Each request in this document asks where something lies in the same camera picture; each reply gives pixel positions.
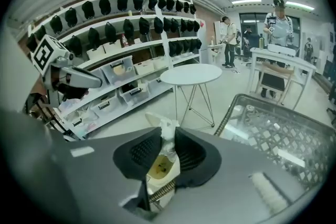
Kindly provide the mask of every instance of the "jeans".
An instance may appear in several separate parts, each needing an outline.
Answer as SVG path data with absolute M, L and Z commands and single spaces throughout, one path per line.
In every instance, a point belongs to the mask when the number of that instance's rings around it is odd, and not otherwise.
M 225 46 L 225 64 L 233 66 L 233 62 L 235 60 L 235 47 L 236 45 L 226 44 Z

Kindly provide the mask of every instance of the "white desk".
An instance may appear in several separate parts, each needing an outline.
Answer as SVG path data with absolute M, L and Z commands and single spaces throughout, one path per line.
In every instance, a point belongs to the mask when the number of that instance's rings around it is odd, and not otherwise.
M 215 126 L 214 117 L 212 113 L 210 98 L 208 94 L 208 89 L 206 87 L 206 83 L 218 79 L 222 74 L 222 70 L 213 65 L 207 65 L 203 63 L 195 63 L 191 65 L 184 65 L 179 67 L 174 67 L 172 69 L 167 70 L 166 72 L 162 73 L 160 76 L 161 81 L 174 85 L 174 92 L 175 92 L 175 109 L 176 109 L 176 120 L 177 120 L 177 100 L 176 100 L 176 86 L 180 86 L 183 96 L 187 102 L 187 107 L 184 112 L 181 125 L 184 121 L 185 115 L 189 110 L 195 112 L 199 117 L 203 120 L 208 122 L 211 127 Z M 205 97 L 204 91 L 201 88 L 201 84 L 204 84 L 205 92 L 207 95 L 207 99 Z M 193 86 L 189 99 L 185 96 L 183 89 L 181 86 Z M 195 96 L 196 87 L 200 89 L 204 101 L 209 109 L 212 121 L 207 119 L 205 116 L 201 115 L 198 111 L 194 110 L 191 105 Z
M 251 65 L 250 77 L 249 77 L 248 85 L 247 85 L 247 93 L 249 94 L 252 89 L 252 83 L 253 83 L 255 71 L 260 70 L 259 68 L 256 67 L 257 57 L 283 62 L 295 68 L 295 77 L 293 78 L 292 81 L 302 85 L 302 91 L 293 108 L 295 109 L 303 93 L 306 91 L 307 85 L 310 83 L 312 73 L 314 70 L 316 70 L 316 67 L 312 65 L 311 63 L 308 63 L 299 57 L 291 57 L 291 56 L 287 56 L 283 54 L 277 54 L 267 49 L 252 48 L 250 51 L 252 52 L 252 65 Z M 300 72 L 298 71 L 298 68 L 307 71 L 308 74 L 306 75 L 306 79 L 301 77 Z

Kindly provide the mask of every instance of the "person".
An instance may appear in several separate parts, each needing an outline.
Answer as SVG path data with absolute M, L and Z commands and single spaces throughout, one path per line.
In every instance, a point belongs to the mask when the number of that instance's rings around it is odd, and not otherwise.
M 263 31 L 267 34 L 268 44 L 287 47 L 289 44 L 292 44 L 294 38 L 292 19 L 285 15 L 284 0 L 273 0 L 273 6 L 274 12 L 266 15 Z M 277 64 L 280 67 L 285 67 L 283 62 L 277 62 Z M 272 75 L 264 77 L 264 79 L 267 78 L 270 80 L 270 84 L 273 84 L 273 82 L 279 79 L 276 79 Z M 266 92 L 267 89 L 263 88 L 261 96 L 266 97 Z M 270 94 L 275 98 L 275 93 L 273 91 L 270 91 Z
M 230 18 L 224 16 L 222 22 L 227 25 L 227 32 L 224 38 L 225 46 L 225 63 L 222 64 L 225 68 L 233 68 L 235 66 L 235 47 L 237 45 L 237 27 L 234 23 L 231 23 Z

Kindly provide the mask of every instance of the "white box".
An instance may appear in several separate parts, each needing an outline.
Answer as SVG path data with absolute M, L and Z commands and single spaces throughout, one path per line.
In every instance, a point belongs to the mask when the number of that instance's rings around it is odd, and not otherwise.
M 154 71 L 154 63 L 151 60 L 136 63 L 134 67 L 138 75 L 144 75 Z

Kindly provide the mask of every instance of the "man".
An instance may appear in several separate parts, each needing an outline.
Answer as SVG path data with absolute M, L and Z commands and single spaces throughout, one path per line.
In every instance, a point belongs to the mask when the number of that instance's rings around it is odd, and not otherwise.
M 230 18 L 224 16 L 222 22 L 227 25 L 226 36 L 223 40 L 225 45 L 225 63 L 222 64 L 225 68 L 233 68 L 235 60 L 235 47 L 237 45 L 237 27 L 234 23 L 231 23 Z

